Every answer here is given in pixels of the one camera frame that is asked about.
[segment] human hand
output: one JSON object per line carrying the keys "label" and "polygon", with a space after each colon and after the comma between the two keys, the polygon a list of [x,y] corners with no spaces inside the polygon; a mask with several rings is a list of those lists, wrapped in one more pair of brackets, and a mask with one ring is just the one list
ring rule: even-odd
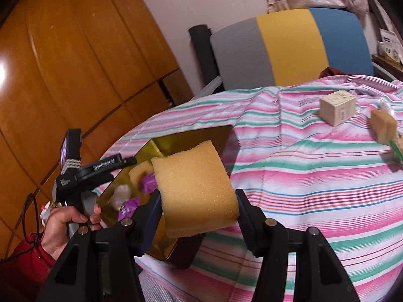
{"label": "human hand", "polygon": [[65,206],[52,210],[49,219],[46,222],[45,232],[41,239],[42,248],[57,260],[67,243],[69,237],[67,236],[67,226],[69,222],[86,223],[90,225],[92,230],[101,229],[101,208],[96,204],[94,205],[94,214],[88,218],[75,207]]}

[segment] red cloth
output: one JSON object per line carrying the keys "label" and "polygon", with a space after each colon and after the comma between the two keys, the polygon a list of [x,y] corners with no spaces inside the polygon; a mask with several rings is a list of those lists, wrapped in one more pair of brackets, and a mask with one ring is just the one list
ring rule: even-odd
{"label": "red cloth", "polygon": [[341,70],[333,67],[327,67],[325,68],[319,75],[319,78],[324,78],[328,76],[334,76],[334,75],[349,75],[351,76],[351,73],[344,73]]}
{"label": "red cloth", "polygon": [[[36,235],[36,233],[31,233],[28,239],[33,241]],[[31,246],[22,241],[15,248],[13,255],[27,250]],[[15,296],[14,299],[11,299],[12,301],[35,301],[54,263],[55,260],[39,244],[31,252],[0,265],[0,300],[4,301],[1,296],[15,294],[11,291],[18,291],[21,296]]]}

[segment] wooden cube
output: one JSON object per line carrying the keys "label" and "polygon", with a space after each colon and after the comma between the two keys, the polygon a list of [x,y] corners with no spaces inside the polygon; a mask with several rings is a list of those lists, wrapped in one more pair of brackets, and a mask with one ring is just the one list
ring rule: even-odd
{"label": "wooden cube", "polygon": [[397,121],[383,110],[371,111],[370,126],[379,144],[389,145],[389,141],[397,137]]}
{"label": "wooden cube", "polygon": [[339,90],[320,98],[319,117],[333,127],[355,115],[355,96]]}

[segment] yellow panel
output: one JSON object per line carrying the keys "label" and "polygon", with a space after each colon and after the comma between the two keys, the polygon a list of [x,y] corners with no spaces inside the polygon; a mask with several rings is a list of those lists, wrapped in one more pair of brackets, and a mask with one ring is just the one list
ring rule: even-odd
{"label": "yellow panel", "polygon": [[143,0],[113,0],[147,64],[156,78],[174,71],[178,64]]}
{"label": "yellow panel", "polygon": [[67,123],[41,77],[18,4],[0,29],[0,128],[37,185],[59,159]]}
{"label": "yellow panel", "polygon": [[317,79],[329,66],[318,26],[308,9],[287,10],[256,17],[276,85]]}
{"label": "yellow panel", "polygon": [[70,0],[26,0],[31,43],[45,84],[69,127],[85,133],[120,104]]}
{"label": "yellow panel", "polygon": [[71,3],[122,100],[155,80],[111,0],[71,0]]}

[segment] table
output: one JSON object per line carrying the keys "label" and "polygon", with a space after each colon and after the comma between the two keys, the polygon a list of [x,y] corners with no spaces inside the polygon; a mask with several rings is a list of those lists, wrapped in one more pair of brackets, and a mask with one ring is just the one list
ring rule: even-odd
{"label": "table", "polygon": [[[333,128],[318,117],[319,98],[340,89],[357,97],[357,114]],[[266,217],[286,227],[320,228],[361,301],[375,302],[402,268],[403,169],[388,146],[374,141],[367,117],[384,99],[401,129],[402,94],[402,82],[364,75],[222,92],[151,117],[106,155],[129,157],[150,138],[233,125],[241,146],[233,187],[244,189]],[[136,262],[184,301],[250,301],[261,265],[246,249],[238,225],[207,233],[187,270],[148,255]],[[292,301],[294,275],[290,254],[285,301]]]}

